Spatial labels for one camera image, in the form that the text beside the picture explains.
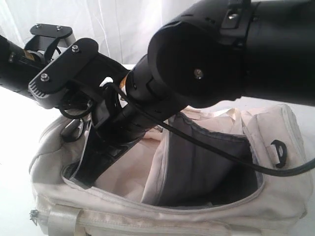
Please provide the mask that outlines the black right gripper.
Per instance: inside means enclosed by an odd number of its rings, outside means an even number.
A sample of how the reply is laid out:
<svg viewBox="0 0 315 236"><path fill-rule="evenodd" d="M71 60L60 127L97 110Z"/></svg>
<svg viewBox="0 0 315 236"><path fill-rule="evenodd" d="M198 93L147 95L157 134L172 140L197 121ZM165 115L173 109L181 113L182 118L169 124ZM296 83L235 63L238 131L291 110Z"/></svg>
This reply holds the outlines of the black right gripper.
<svg viewBox="0 0 315 236"><path fill-rule="evenodd" d="M118 98L104 100L88 122L80 161L71 181L84 189L95 181L141 139L160 140L162 127Z"/></svg>

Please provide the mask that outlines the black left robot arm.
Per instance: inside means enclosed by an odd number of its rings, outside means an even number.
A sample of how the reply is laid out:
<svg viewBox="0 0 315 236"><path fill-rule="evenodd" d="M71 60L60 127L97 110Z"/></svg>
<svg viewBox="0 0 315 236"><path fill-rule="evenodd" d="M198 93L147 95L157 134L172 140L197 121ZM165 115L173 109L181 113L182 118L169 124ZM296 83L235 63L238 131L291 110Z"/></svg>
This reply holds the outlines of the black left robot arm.
<svg viewBox="0 0 315 236"><path fill-rule="evenodd" d="M0 37L0 86L34 99L29 82L45 67L37 56Z"/></svg>

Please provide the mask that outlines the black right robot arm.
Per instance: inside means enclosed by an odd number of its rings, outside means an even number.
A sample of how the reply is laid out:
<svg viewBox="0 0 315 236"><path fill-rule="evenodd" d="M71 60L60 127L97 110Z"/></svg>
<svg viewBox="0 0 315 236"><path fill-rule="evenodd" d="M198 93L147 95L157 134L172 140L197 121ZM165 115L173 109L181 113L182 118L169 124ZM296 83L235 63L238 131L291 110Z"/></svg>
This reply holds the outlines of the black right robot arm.
<svg viewBox="0 0 315 236"><path fill-rule="evenodd" d="M90 187L184 107L242 96L315 104L314 1L202 0L160 28L136 66L101 88L71 179Z"/></svg>

